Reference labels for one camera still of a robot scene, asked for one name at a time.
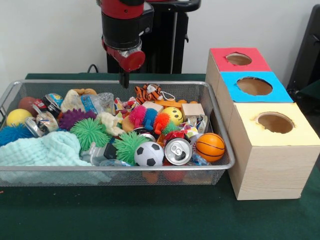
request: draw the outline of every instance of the green spiky ball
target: green spiky ball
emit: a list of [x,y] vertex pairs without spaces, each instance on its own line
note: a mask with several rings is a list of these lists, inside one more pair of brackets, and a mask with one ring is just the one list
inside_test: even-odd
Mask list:
[[79,139],[81,150],[88,151],[93,142],[99,148],[104,147],[111,139],[111,136],[105,133],[106,127],[92,118],[78,121],[70,130]]
[[116,139],[113,146],[117,149],[116,158],[130,165],[135,165],[135,150],[148,139],[136,132],[128,132],[120,135],[121,140]]
[[163,135],[167,135],[167,134],[169,134],[169,133],[171,133],[171,132],[173,132],[173,131],[177,131],[178,130],[178,128],[177,128],[177,126],[174,124],[174,122],[173,121],[169,121],[169,123],[168,123],[168,125],[165,127],[165,129],[162,131],[162,134]]

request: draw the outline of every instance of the black cable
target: black cable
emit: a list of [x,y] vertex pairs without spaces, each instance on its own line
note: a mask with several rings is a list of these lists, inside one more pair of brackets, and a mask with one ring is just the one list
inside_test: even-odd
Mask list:
[[95,64],[91,64],[88,68],[88,71],[86,71],[87,73],[90,73],[91,69],[94,68],[96,73],[99,73],[99,70],[97,68],[97,66]]

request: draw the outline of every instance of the cardboard box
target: cardboard box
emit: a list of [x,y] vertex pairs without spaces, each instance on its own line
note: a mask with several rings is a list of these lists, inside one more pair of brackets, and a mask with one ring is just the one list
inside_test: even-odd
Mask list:
[[221,72],[216,99],[228,130],[234,103],[292,103],[282,83],[271,71]]
[[205,81],[211,84],[215,94],[221,72],[271,72],[271,69],[256,48],[211,48]]
[[296,103],[235,103],[228,134],[238,200],[300,198],[320,139]]

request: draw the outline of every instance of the yellow ball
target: yellow ball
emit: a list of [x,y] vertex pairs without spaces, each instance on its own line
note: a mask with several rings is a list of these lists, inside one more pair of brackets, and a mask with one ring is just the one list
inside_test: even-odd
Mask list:
[[6,118],[6,125],[19,125],[25,124],[25,119],[27,117],[32,117],[32,114],[24,109],[16,109],[9,113],[8,117]]
[[167,107],[162,112],[168,114],[170,116],[170,119],[176,126],[184,122],[184,116],[182,115],[182,112],[176,107]]

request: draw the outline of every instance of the light blue cloth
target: light blue cloth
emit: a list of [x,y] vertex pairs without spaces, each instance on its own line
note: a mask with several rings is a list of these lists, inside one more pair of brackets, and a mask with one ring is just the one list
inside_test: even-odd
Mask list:
[[91,166],[79,158],[76,135],[57,131],[0,147],[0,166]]
[[[0,166],[92,166],[79,158],[80,148],[76,135],[64,131],[40,138],[19,139],[0,147]],[[111,181],[107,173],[99,170],[50,171],[50,168],[47,171],[0,171],[0,185],[98,185]]]

